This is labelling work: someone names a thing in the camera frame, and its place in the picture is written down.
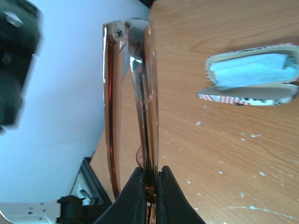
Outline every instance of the eyeglass case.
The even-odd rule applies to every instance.
[[[211,69],[212,63],[262,54],[285,54],[294,58],[296,64],[299,64],[299,47],[297,45],[288,43],[264,46],[209,57],[206,61],[206,76],[211,82],[216,84],[215,72]],[[234,105],[281,105],[291,102],[297,95],[298,86],[291,84],[297,79],[299,79],[299,70],[288,80],[270,81],[264,84],[254,84],[227,90],[220,90],[219,86],[213,85],[200,90],[197,95],[200,99]]]

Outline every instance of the white wall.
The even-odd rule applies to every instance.
[[[146,19],[138,0],[31,0],[43,40],[18,127],[0,136],[0,202],[69,194],[103,131],[102,24]]]

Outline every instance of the white paint speck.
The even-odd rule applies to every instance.
[[[280,179],[280,186],[282,186],[282,187],[285,186],[285,182],[284,182],[284,180],[282,178]]]
[[[251,136],[251,138],[256,138],[256,137],[261,137],[262,135],[260,135],[260,134],[257,134],[257,135],[251,134],[250,136]]]

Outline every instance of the black clamp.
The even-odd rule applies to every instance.
[[[186,200],[172,171],[158,174],[157,224],[206,224]],[[136,168],[116,201],[94,224],[143,224],[146,192],[143,170]]]

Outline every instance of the open eyeglass case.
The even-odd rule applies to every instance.
[[[299,47],[280,44],[213,55],[207,78],[215,85],[200,90],[200,99],[234,104],[287,104],[297,95]]]

